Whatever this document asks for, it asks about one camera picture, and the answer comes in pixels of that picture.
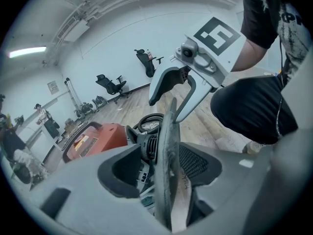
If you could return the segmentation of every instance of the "white sneaker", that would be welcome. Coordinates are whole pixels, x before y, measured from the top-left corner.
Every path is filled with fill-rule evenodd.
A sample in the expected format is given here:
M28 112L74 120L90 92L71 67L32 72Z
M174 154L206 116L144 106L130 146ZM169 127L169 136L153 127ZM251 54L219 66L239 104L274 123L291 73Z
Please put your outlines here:
M242 153L255 154L258 153L264 146L266 146L266 144L260 144L255 141L250 141L245 145L245 147L242 150Z

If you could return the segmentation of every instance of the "cable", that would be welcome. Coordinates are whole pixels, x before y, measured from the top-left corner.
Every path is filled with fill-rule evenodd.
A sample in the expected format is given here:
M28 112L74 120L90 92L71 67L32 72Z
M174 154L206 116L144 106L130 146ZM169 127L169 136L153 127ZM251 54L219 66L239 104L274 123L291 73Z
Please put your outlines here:
M281 78L281 81L282 81L282 86L283 86L283 88L284 88L284 79L283 79L283 52L282 52L282 41L280 40L279 41L279 48L280 48L280 58L281 58L281 63L280 63L280 65L281 65L281 76L280 76L280 78ZM280 110L281 110L281 108L282 108L282 104L283 104L283 96L281 96L281 98L280 98L280 101L279 101L279 107L278 107L278 112L277 112L277 116L276 116L276 124L275 124L275 126L276 126L276 132L277 132L277 135L278 135L278 139L281 139L282 138L282 135L281 135L281 133L280 133L280 131L279 131L279 124L278 124L278 119L279 119L279 113L280 113Z

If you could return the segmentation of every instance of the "black shirt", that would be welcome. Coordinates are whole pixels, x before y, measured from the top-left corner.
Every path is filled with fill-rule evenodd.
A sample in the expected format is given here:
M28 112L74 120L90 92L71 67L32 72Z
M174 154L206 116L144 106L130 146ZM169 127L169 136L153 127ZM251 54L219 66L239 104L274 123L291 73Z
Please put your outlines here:
M304 10L303 1L300 3L299 0L244 0L241 32L266 49L279 36L286 50L282 69L284 85L297 72L312 44L311 16L308 13Z
M0 113L0 118L6 119L6 115ZM24 150L26 144L20 139L13 129L6 128L3 139L3 148L8 158L13 159L16 150Z

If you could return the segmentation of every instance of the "chair armrest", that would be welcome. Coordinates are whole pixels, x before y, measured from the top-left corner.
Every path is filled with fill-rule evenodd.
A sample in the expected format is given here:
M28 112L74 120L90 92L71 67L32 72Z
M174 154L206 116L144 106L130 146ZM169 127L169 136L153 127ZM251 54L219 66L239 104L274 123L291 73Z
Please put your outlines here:
M161 63L161 59L162 59L162 58L164 58L164 57L160 57L160 58L157 59L157 60L158 60L158 64Z
M118 80L119 81L119 83L121 84L122 83L122 81L121 81L121 77L122 77L122 75L120 75L116 80Z
M152 60L154 60L154 59L156 59L157 57L153 57L152 59L149 59L148 61L147 61L147 63L148 62L152 62Z

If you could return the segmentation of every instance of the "person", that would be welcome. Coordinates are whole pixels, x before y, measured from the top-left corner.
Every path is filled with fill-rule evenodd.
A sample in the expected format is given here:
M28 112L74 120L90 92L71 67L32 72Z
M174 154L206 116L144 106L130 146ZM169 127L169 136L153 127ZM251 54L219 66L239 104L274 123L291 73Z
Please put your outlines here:
M18 122L12 127L10 120L2 111L3 95L0 95L0 143L9 161L15 161L25 165L32 177L32 185L47 178L48 172L43 164L37 160L26 144L16 134L17 128L22 124Z
M39 112L39 119L36 123L38 125L43 123L48 133L52 136L52 138L60 136L58 142L61 142L63 137L57 130L57 128L60 128L60 126L53 120L50 112L42 108L40 104L36 104L34 109L36 109Z
M281 91L306 57L313 27L308 7L299 0L243 0L243 3L241 32L246 42L232 71L256 65L277 36L286 50L286 61L284 66L277 67L282 69L278 76L244 78L217 90L211 100L211 111L225 127L252 140L243 152L255 153L263 144L275 144L297 129Z

